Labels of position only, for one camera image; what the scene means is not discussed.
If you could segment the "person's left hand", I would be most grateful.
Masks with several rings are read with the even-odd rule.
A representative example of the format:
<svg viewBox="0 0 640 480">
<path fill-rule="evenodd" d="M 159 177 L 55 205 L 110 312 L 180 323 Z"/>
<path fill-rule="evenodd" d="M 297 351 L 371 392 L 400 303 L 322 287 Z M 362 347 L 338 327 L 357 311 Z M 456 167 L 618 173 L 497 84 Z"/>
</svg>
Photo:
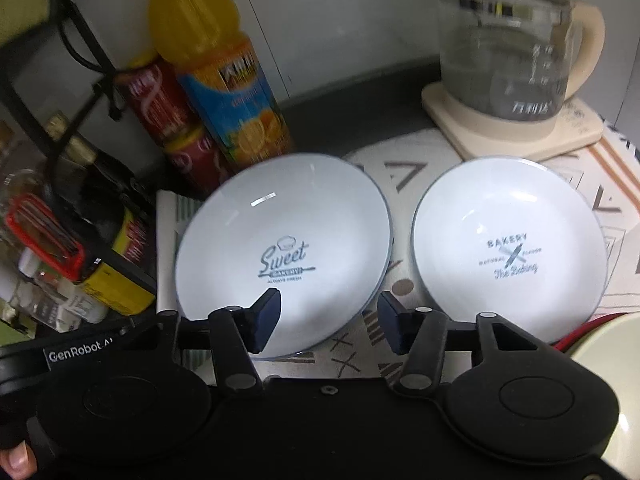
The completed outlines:
<svg viewBox="0 0 640 480">
<path fill-rule="evenodd" d="M 35 454 L 25 441 L 15 448 L 1 450 L 0 466 L 13 480 L 29 479 L 38 469 Z"/>
</svg>

